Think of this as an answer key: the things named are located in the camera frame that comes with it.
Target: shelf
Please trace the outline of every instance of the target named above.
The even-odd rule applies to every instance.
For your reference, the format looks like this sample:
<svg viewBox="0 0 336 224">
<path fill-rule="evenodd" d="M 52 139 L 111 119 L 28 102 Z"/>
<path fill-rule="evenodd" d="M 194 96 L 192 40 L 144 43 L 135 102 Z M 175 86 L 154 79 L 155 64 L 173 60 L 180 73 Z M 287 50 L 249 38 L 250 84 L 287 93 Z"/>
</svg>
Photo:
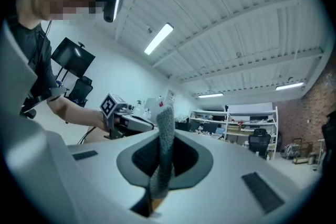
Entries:
<svg viewBox="0 0 336 224">
<path fill-rule="evenodd" d="M 212 120 L 204 120 L 204 119 L 197 119 L 197 118 L 190 118 L 191 120 L 195 121 L 202 121 L 202 122 L 212 122 L 212 123 L 218 123 L 218 124 L 225 124 L 225 121 L 212 121 Z"/>
<path fill-rule="evenodd" d="M 248 137 L 249 134 L 242 134 L 242 133 L 231 133 L 231 132 L 226 132 L 227 135 L 238 135 L 238 136 L 245 136 Z"/>
<path fill-rule="evenodd" d="M 231 116 L 270 116 L 276 112 L 276 110 L 270 110 L 264 112 L 229 112 L 229 114 Z"/>
<path fill-rule="evenodd" d="M 226 116 L 227 112 L 225 111 L 205 111 L 205 110 L 194 110 L 196 114 L 200 115 L 213 115 L 213 116 Z"/>
<path fill-rule="evenodd" d="M 238 122 L 228 122 L 228 124 L 238 125 Z M 242 123 L 242 125 L 275 125 L 276 122 L 260 122 L 260 123 Z"/>
</svg>

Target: floor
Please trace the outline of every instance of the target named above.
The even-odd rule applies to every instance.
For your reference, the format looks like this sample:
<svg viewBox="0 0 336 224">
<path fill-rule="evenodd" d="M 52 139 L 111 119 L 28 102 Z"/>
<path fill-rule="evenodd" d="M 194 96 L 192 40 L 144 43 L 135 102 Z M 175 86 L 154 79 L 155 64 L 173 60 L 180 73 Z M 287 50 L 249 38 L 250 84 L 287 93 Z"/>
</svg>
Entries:
<svg viewBox="0 0 336 224">
<path fill-rule="evenodd" d="M 294 164 L 292 161 L 282 158 L 279 153 L 268 163 L 291 178 L 301 189 L 313 184 L 320 177 L 318 171 L 313 171 L 313 165 Z"/>
</svg>

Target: computer monitor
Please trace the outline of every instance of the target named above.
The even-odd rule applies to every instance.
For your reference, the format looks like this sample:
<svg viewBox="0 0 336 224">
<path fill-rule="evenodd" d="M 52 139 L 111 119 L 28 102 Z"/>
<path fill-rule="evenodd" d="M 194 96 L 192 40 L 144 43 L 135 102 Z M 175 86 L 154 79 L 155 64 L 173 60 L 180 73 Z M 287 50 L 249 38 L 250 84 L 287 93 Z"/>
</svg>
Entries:
<svg viewBox="0 0 336 224">
<path fill-rule="evenodd" d="M 203 125 L 203 132 L 215 133 L 218 124 L 216 123 L 204 123 Z"/>
<path fill-rule="evenodd" d="M 51 55 L 52 60 L 74 74 L 78 78 L 84 73 L 94 60 L 95 56 L 87 52 L 70 39 L 65 38 Z"/>
<path fill-rule="evenodd" d="M 199 122 L 196 122 L 196 121 L 191 121 L 191 127 L 190 127 L 190 131 L 191 132 L 194 132 L 195 130 L 197 130 L 199 128 L 199 125 L 200 123 Z"/>
</svg>

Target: ceiling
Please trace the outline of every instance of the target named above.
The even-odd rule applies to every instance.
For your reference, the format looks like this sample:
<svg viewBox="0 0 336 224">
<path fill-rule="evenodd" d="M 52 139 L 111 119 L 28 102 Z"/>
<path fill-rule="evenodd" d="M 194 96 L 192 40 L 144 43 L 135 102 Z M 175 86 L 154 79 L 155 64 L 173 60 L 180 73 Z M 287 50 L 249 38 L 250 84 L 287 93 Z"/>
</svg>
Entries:
<svg viewBox="0 0 336 224">
<path fill-rule="evenodd" d="M 148 56 L 165 23 L 173 32 Z M 295 81 L 311 87 L 334 44 L 319 0 L 124 0 L 116 21 L 98 26 L 190 95 L 230 100 L 265 91 L 279 99 L 275 87 Z"/>
</svg>

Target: red brick wall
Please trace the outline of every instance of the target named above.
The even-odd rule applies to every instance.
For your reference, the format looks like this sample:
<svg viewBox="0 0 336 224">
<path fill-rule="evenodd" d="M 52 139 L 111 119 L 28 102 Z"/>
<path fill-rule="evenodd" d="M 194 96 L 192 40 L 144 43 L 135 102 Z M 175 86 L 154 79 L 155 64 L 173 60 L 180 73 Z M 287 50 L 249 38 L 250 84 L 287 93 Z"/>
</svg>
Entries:
<svg viewBox="0 0 336 224">
<path fill-rule="evenodd" d="M 336 110 L 336 46 L 320 77 L 301 99 L 275 102 L 278 107 L 279 131 L 282 134 L 282 148 L 300 137 L 303 142 L 313 142 L 318 151 L 318 139 L 323 138 L 321 125 L 326 115 Z"/>
</svg>

